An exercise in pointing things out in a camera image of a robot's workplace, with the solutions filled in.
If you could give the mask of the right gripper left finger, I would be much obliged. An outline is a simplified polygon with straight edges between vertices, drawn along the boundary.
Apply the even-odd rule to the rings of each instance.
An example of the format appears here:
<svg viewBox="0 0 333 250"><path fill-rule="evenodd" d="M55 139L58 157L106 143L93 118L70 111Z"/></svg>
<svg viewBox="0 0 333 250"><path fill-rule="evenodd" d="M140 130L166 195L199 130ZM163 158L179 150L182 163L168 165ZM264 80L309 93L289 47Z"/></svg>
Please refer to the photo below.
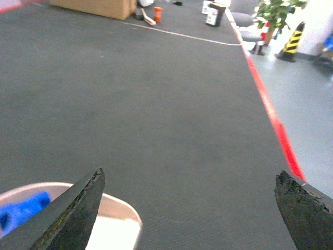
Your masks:
<svg viewBox="0 0 333 250"><path fill-rule="evenodd" d="M1 239L1 249L85 249L97 218L105 174L97 168Z"/></svg>

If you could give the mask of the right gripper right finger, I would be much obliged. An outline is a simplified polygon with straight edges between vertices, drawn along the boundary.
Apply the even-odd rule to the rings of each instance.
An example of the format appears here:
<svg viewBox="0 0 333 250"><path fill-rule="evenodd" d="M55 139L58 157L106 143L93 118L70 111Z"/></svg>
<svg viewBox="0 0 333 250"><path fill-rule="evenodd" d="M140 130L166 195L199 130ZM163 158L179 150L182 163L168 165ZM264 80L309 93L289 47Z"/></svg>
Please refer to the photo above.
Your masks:
<svg viewBox="0 0 333 250"><path fill-rule="evenodd" d="M286 171L275 177L275 199L297 249L332 249L332 198Z"/></svg>

